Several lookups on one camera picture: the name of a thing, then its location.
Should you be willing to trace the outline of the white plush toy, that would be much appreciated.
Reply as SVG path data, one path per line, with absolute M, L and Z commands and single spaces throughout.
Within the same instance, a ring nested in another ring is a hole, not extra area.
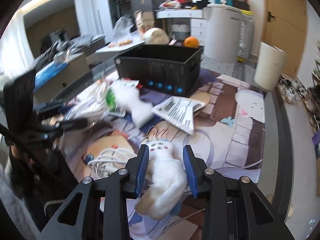
M 166 140 L 146 144 L 149 162 L 146 176 L 150 185 L 135 205 L 139 215 L 161 220 L 180 201 L 187 188 L 187 175 L 183 163 L 174 158 L 173 145 Z

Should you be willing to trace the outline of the green white medicine packet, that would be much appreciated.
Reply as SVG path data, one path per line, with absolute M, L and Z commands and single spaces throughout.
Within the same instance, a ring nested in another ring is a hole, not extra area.
M 115 116 L 118 118 L 123 118 L 126 115 L 125 110 L 123 110 L 116 101 L 116 97 L 111 88 L 108 89 L 106 93 L 106 104 L 109 109 L 109 115 Z

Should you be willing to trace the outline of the white fluffy soft object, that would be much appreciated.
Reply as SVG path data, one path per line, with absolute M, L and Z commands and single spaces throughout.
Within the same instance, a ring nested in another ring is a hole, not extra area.
M 112 83 L 111 89 L 116 103 L 122 110 L 129 112 L 134 125 L 141 128 L 154 117 L 154 113 L 152 103 L 140 99 L 137 85 L 138 81 L 116 80 Z

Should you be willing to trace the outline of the white printed foil packet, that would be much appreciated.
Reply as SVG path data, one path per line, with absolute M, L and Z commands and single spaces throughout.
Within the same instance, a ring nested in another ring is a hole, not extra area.
M 152 112 L 183 132 L 193 135 L 194 113 L 206 104 L 199 100 L 171 96 L 153 107 Z

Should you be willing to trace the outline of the anime printed desk mat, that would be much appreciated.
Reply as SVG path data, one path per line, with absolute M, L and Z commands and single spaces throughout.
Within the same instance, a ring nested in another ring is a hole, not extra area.
M 68 132 L 62 137 L 60 148 L 75 178 L 94 176 L 83 161 L 87 155 L 97 156 L 111 147 L 137 152 L 141 144 L 163 139 L 173 144 L 175 158 L 181 158 L 183 147 L 190 145 L 198 158 L 223 175 L 235 179 L 248 175 L 258 181 L 265 133 L 262 91 L 228 75 L 203 69 L 191 97 L 206 104 L 194 117 L 191 135 L 159 116 L 136 128 L 130 115 L 109 115 L 90 128 Z

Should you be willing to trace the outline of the black storage box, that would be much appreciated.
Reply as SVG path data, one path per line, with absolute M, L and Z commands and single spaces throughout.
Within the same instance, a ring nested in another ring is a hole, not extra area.
M 143 44 L 115 57 L 120 78 L 138 80 L 145 88 L 186 96 L 199 77 L 201 50 Z

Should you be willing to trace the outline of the clear plastic bag with snacks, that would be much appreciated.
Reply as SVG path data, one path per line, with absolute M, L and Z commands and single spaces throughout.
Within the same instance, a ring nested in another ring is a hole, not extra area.
M 117 20 L 112 34 L 112 40 L 107 45 L 108 48 L 112 47 L 122 47 L 133 43 L 133 38 L 131 34 L 131 28 L 133 27 L 133 22 L 131 18 L 126 16 L 121 16 Z

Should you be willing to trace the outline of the cardboard fruit box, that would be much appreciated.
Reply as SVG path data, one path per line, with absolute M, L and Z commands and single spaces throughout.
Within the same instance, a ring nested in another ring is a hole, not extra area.
M 136 27 L 140 35 L 144 35 L 146 31 L 155 27 L 155 19 L 153 12 L 141 10 L 134 13 Z

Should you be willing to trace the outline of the orange fruit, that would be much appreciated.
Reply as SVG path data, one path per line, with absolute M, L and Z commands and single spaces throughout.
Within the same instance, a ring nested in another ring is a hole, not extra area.
M 183 45 L 188 48 L 199 48 L 200 42 L 196 37 L 189 36 L 184 40 Z

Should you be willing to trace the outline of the small white cylinder bin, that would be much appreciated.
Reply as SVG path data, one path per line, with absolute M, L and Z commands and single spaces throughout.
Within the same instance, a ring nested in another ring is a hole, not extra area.
M 264 91 L 272 91 L 278 83 L 286 61 L 285 51 L 261 42 L 254 82 Z

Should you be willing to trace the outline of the white cylindrical appliance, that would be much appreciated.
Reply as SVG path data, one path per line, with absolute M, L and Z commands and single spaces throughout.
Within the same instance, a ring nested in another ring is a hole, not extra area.
M 222 63 L 236 63 L 239 51 L 250 47 L 252 18 L 236 7 L 223 4 L 208 4 L 204 15 L 204 56 Z

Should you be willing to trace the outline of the white desk with drawers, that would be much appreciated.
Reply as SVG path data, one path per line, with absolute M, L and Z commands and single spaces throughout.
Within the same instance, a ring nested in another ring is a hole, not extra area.
M 206 33 L 206 18 L 203 9 L 165 9 L 157 10 L 156 18 L 162 20 L 163 29 L 172 35 L 171 26 L 173 24 L 190 25 L 190 36 L 196 37 L 200 46 L 204 46 Z

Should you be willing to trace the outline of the wooden door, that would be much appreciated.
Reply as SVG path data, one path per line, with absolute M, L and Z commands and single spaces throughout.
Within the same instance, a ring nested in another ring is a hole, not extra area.
M 283 72 L 296 78 L 306 41 L 306 0 L 265 0 L 265 10 L 263 41 L 285 51 Z

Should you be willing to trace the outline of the stack of dark boxes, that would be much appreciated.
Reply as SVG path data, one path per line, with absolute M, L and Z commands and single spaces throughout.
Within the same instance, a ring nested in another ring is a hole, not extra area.
M 236 7 L 240 10 L 250 11 L 248 0 L 233 0 L 233 7 Z

